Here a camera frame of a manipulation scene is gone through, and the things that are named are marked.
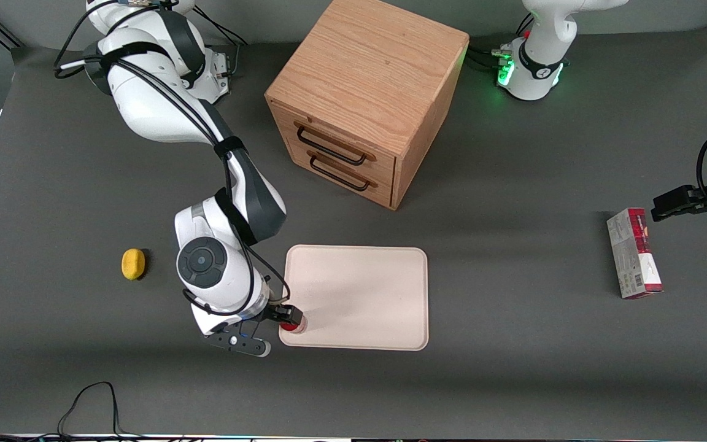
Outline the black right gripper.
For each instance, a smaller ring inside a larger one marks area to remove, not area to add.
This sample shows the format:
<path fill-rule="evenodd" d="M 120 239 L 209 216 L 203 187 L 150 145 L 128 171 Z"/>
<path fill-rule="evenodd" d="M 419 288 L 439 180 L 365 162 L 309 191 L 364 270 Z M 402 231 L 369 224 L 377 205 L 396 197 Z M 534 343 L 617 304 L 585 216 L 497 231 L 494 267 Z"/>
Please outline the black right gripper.
<path fill-rule="evenodd" d="M 275 322 L 281 328 L 300 328 L 303 324 L 303 312 L 293 305 L 267 303 L 263 310 L 247 319 L 247 324 L 260 324 L 264 321 Z"/>

